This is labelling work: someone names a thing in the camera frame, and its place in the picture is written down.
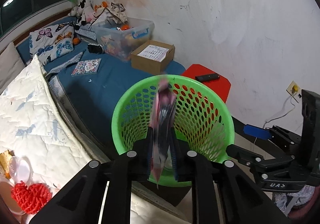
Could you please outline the red knitted heart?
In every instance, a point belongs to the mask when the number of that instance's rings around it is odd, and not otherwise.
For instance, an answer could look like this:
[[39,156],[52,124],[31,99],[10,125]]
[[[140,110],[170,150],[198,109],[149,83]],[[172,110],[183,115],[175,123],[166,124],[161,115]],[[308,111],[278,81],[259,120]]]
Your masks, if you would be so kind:
[[52,192],[43,183],[27,186],[20,182],[11,188],[11,197],[26,214],[37,214],[52,198]]

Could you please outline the orange peel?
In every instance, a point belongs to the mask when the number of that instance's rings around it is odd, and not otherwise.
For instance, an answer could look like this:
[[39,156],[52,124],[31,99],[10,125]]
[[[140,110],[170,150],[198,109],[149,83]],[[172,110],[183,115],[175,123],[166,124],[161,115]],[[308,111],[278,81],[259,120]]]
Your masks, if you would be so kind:
[[0,154],[1,174],[3,174],[8,180],[11,178],[9,174],[9,162],[13,156],[14,152],[9,150],[6,150]]

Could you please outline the pink snack pouch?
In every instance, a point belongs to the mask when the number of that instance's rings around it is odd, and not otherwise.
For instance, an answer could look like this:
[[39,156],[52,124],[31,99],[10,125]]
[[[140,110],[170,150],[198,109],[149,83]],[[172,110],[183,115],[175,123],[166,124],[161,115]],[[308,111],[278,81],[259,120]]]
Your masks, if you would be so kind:
[[176,169],[176,145],[174,138],[174,118],[176,113],[176,95],[169,88],[169,80],[159,80],[157,92],[152,105],[148,130],[149,172],[159,184],[164,168],[168,163]]

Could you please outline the green plastic waste basket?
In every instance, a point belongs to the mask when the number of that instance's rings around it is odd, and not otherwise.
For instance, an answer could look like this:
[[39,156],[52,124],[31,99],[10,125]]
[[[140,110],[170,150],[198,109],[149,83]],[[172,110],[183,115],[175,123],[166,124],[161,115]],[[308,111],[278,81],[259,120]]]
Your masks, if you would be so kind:
[[[226,104],[207,86],[184,76],[167,75],[176,95],[174,128],[178,139],[208,160],[223,163],[226,148],[234,143],[234,124]],[[112,138],[119,154],[146,137],[151,108],[161,77],[152,76],[131,86],[119,99],[112,115]]]

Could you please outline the red plastic stool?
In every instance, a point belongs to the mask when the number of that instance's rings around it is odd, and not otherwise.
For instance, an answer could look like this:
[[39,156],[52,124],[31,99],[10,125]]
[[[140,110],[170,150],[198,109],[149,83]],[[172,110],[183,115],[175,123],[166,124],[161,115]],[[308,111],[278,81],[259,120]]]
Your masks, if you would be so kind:
[[[213,73],[215,72],[203,65],[192,64],[185,72],[182,73],[182,76],[195,80],[195,76]],[[231,83],[227,78],[220,75],[219,79],[207,81],[203,84],[209,87],[212,91],[214,91],[224,103],[227,102],[229,91],[231,89]]]

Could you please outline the black remote control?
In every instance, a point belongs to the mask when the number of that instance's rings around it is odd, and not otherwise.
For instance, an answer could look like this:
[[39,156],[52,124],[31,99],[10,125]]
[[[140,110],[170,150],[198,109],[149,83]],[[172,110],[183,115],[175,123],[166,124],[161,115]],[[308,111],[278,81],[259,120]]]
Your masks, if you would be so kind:
[[201,82],[201,83],[219,80],[219,78],[220,78],[220,76],[217,73],[195,76],[195,80],[198,82]]

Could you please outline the white quilted table cover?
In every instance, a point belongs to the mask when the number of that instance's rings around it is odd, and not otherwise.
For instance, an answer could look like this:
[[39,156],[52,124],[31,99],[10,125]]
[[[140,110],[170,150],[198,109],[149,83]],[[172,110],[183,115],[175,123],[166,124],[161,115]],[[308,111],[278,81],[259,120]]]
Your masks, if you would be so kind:
[[56,195],[89,161],[108,157],[75,125],[33,58],[1,93],[1,151],[30,166],[27,185],[42,183]]

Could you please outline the brown cardboard box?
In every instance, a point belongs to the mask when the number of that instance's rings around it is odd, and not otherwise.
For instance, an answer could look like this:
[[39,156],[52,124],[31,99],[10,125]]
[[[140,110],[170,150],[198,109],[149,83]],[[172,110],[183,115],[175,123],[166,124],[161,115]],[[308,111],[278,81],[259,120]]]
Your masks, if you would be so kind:
[[131,53],[131,67],[158,75],[174,59],[175,46],[148,40]]

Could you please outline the colourful picture book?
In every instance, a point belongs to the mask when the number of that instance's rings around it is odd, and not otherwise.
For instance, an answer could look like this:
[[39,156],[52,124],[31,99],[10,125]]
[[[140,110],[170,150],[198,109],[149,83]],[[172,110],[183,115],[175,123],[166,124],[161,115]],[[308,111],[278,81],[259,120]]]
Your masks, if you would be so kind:
[[98,72],[101,59],[79,61],[73,69],[71,76],[95,74]]

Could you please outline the beige cushion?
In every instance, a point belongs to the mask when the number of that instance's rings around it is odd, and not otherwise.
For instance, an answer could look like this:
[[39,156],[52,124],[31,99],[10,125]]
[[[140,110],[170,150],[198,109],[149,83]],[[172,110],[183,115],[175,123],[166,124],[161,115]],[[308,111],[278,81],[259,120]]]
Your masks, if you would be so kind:
[[7,88],[7,86],[18,76],[18,74],[25,68],[14,43],[9,45],[1,52],[0,56],[0,93]]

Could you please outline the right butterfly pillow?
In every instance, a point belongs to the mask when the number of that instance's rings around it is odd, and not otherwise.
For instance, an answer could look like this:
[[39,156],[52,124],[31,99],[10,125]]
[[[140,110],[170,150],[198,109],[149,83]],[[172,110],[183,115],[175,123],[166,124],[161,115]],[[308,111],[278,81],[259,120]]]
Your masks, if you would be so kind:
[[73,22],[59,23],[29,33],[30,57],[37,56],[45,66],[74,50]]

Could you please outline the clear toy storage bin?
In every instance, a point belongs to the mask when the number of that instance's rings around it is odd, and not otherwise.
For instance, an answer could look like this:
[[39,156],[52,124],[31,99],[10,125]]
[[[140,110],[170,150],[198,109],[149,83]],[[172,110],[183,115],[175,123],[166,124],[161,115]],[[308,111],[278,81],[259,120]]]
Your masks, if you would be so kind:
[[104,52],[124,62],[131,59],[131,52],[151,38],[155,28],[151,20],[128,18],[127,21],[126,24],[103,21],[92,25]]

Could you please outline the cow plush toy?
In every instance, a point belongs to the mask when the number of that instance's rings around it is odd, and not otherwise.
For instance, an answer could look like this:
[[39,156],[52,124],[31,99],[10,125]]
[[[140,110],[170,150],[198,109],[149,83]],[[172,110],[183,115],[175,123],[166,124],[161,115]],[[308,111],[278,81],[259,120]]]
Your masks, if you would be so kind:
[[74,27],[84,26],[86,24],[91,24],[94,20],[95,11],[91,6],[89,0],[81,0],[79,5],[73,7],[68,14],[70,17],[76,17],[76,22],[74,22]]

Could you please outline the wall power socket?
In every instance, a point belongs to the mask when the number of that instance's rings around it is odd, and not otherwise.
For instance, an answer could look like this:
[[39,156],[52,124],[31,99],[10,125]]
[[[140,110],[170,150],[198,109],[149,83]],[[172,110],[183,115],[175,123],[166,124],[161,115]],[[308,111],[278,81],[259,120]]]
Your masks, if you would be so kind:
[[289,84],[286,91],[297,103],[300,103],[302,92],[301,88],[295,81],[292,81],[291,84]]

